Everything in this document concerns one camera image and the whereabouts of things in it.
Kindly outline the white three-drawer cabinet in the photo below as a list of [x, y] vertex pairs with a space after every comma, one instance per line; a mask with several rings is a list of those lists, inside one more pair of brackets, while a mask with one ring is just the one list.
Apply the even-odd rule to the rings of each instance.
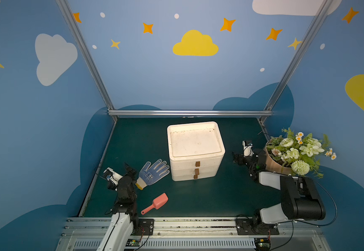
[[216, 122], [171, 125], [167, 138], [173, 181], [216, 176], [226, 152]]

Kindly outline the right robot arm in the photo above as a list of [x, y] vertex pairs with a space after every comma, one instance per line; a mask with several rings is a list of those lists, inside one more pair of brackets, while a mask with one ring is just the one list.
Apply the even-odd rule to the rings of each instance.
[[325, 218], [325, 207], [312, 179], [268, 171], [264, 150], [249, 155], [233, 152], [232, 157], [234, 163], [248, 168], [256, 183], [280, 192], [279, 204], [255, 210], [249, 222], [255, 233], [263, 234], [279, 223]]

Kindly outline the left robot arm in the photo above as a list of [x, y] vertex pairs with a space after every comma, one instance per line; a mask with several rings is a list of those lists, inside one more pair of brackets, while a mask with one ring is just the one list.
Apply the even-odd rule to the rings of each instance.
[[99, 247], [99, 251], [123, 251], [130, 235], [138, 227], [136, 170], [128, 164], [124, 165], [125, 175], [120, 175], [112, 168], [106, 168], [104, 178], [107, 188], [115, 190], [117, 197], [111, 209], [111, 221]]

